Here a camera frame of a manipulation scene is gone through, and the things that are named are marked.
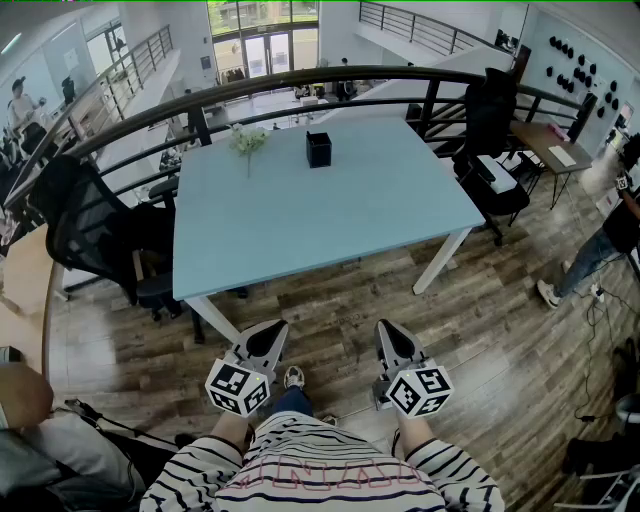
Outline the light wooden desk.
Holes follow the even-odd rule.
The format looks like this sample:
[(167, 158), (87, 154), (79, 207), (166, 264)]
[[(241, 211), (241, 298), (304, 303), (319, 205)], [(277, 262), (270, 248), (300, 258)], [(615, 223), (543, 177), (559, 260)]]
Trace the light wooden desk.
[(0, 347), (10, 346), (44, 377), (49, 376), (51, 310), (61, 291), (62, 270), (46, 249), (42, 225), (11, 245), (2, 262)]

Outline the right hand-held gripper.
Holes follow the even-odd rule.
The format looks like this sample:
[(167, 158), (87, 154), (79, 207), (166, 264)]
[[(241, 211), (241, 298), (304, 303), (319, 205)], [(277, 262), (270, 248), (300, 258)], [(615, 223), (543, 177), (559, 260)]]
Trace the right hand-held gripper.
[(420, 340), (397, 322), (381, 319), (375, 326), (376, 350), (387, 369), (404, 368), (393, 378), (373, 384), (377, 410), (394, 408), (405, 418), (436, 414), (453, 395), (453, 383), (444, 366), (424, 352)]

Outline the glass entrance door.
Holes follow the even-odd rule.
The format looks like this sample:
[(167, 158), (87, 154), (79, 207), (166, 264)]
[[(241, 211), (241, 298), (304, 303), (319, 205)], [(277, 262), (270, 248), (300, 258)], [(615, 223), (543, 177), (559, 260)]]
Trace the glass entrance door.
[(319, 31), (300, 28), (249, 37), (228, 34), (214, 39), (213, 51), (221, 84), (311, 69), (319, 63)]

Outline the black mesh office chair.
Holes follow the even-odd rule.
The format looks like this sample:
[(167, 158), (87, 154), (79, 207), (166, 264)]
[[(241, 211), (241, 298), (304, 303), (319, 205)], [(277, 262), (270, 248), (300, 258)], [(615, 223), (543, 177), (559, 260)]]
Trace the black mesh office chair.
[(118, 284), (154, 320), (163, 309), (172, 318), (183, 313), (172, 291), (174, 213), (127, 206), (93, 165), (65, 154), (35, 180), (29, 205), (46, 221), (45, 245), (55, 262)]

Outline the dark wooden side desk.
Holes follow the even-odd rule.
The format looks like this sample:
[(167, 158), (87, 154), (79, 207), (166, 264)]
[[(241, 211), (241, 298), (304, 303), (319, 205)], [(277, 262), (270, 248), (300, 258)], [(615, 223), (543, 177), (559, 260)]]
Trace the dark wooden side desk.
[[(532, 151), (546, 171), (554, 177), (554, 188), (550, 209), (553, 209), (566, 189), (569, 177), (592, 166), (592, 157), (577, 143), (564, 141), (551, 132), (544, 123), (512, 121), (511, 132)], [(564, 167), (548, 150), (551, 146), (563, 147), (576, 161), (571, 167)]]

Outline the person's striped shirt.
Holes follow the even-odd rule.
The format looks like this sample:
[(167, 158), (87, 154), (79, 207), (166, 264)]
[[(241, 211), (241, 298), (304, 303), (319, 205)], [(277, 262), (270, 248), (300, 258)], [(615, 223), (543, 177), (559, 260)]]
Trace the person's striped shirt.
[(211, 433), (181, 448), (140, 512), (505, 512), (498, 485), (434, 438), (409, 457), (297, 412), (271, 415), (245, 454)]

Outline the black square container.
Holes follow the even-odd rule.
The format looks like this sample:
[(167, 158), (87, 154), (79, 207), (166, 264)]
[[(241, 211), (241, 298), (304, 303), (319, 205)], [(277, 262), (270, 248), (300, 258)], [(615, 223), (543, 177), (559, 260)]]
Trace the black square container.
[(306, 156), (311, 168), (329, 167), (332, 159), (332, 142), (326, 132), (306, 132)]

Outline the grey fluffy duster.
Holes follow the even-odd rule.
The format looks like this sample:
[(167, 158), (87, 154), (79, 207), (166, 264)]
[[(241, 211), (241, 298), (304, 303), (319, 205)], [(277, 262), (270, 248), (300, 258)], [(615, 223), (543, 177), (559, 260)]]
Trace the grey fluffy duster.
[(615, 149), (607, 146), (592, 166), (582, 172), (579, 181), (589, 196), (598, 199), (614, 187), (618, 172), (619, 155)]

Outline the black tripod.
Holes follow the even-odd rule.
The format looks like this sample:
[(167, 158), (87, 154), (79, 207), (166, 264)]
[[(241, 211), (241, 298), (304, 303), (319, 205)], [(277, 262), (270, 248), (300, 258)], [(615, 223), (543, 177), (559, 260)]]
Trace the black tripod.
[(66, 399), (64, 401), (64, 410), (68, 412), (75, 413), (80, 416), (83, 420), (88, 421), (90, 424), (93, 424), (95, 427), (102, 427), (102, 424), (108, 424), (109, 426), (115, 427), (117, 432), (128, 432), (133, 435), (134, 439), (138, 438), (146, 438), (150, 439), (154, 442), (162, 443), (164, 445), (170, 446), (171, 448), (178, 448), (178, 445), (172, 441), (159, 438), (157, 436), (151, 435), (147, 432), (140, 430), (139, 428), (130, 427), (118, 421), (112, 420), (102, 413), (99, 413), (90, 405), (85, 402), (80, 401), (77, 398)]

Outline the person's right forearm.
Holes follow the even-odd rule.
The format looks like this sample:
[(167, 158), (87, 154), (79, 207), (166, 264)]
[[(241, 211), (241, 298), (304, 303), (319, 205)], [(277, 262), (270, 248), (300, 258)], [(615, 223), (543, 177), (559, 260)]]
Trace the person's right forearm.
[(396, 418), (399, 427), (399, 441), (405, 457), (409, 457), (416, 449), (434, 438), (426, 418), (407, 418), (400, 411), (396, 412)]

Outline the person's leg in jeans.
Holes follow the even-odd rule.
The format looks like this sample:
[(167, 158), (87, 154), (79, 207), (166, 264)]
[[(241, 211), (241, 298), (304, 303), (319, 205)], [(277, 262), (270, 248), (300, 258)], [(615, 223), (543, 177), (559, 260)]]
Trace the person's leg in jeans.
[(272, 407), (272, 413), (297, 412), (306, 416), (313, 416), (312, 403), (304, 390), (299, 386), (291, 386)]

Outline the straight black balcony railing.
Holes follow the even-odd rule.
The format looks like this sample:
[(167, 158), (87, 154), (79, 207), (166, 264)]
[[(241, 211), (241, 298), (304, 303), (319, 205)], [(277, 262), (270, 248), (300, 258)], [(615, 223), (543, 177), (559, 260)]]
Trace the straight black balcony railing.
[(72, 140), (82, 141), (125, 120), (134, 99), (173, 51), (165, 25), (108, 66), (68, 107)]
[(376, 2), (359, 2), (359, 22), (407, 43), (420, 45), (441, 56), (450, 56), (481, 46), (510, 54), (509, 50), (450, 24)]

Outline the person's left forearm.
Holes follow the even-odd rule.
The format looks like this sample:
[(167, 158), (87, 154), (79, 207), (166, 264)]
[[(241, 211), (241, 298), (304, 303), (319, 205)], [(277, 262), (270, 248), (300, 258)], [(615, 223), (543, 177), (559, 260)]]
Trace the person's left forearm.
[(251, 442), (251, 425), (248, 418), (224, 412), (211, 431), (211, 435), (234, 445), (245, 454)]

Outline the dark staircase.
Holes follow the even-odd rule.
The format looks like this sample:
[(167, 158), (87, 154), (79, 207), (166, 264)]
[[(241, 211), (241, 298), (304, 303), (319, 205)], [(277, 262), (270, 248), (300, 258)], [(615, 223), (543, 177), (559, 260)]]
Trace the dark staircase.
[(433, 112), (424, 140), (439, 158), (448, 158), (458, 151), (465, 141), (466, 109), (462, 99), (443, 104)]

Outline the white table leg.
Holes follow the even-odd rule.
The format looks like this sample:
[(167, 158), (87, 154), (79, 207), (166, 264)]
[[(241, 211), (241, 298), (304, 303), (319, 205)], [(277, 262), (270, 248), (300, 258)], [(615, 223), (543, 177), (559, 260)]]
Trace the white table leg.
[(238, 341), (240, 332), (216, 308), (207, 296), (189, 298), (186, 300), (186, 303), (229, 342), (235, 343)]
[(415, 295), (420, 295), (426, 290), (426, 288), (437, 277), (446, 263), (455, 254), (459, 246), (464, 242), (470, 232), (471, 229), (466, 228), (452, 232), (448, 235), (434, 258), (431, 260), (424, 272), (413, 285), (412, 290)]

